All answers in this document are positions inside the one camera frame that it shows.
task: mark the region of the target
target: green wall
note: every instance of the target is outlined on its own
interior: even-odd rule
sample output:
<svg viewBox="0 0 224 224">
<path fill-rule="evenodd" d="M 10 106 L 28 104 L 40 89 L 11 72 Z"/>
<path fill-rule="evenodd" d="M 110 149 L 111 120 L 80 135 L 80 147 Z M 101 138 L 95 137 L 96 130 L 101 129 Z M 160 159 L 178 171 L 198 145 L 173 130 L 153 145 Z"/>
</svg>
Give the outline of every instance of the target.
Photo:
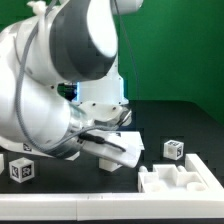
<svg viewBox="0 0 224 224">
<path fill-rule="evenodd" d="M 0 29 L 32 15 L 26 2 L 1 0 Z M 223 9 L 224 0 L 145 0 L 138 13 L 123 16 L 139 73 L 139 99 L 195 102 L 224 124 Z M 129 99 L 137 99 L 119 25 L 118 34 L 120 74 Z"/>
</svg>

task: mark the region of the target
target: white cube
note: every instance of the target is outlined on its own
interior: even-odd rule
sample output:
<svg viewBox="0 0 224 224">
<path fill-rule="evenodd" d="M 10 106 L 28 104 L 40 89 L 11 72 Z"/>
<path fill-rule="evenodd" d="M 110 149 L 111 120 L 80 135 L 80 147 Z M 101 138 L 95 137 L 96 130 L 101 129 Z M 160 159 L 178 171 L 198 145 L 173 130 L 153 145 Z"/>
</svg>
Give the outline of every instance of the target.
<svg viewBox="0 0 224 224">
<path fill-rule="evenodd" d="M 34 162 L 21 158 L 9 163 L 10 178 L 22 183 L 34 177 Z"/>
<path fill-rule="evenodd" d="M 183 156 L 184 143 L 169 140 L 164 143 L 163 156 L 169 159 L 178 160 Z"/>
</svg>

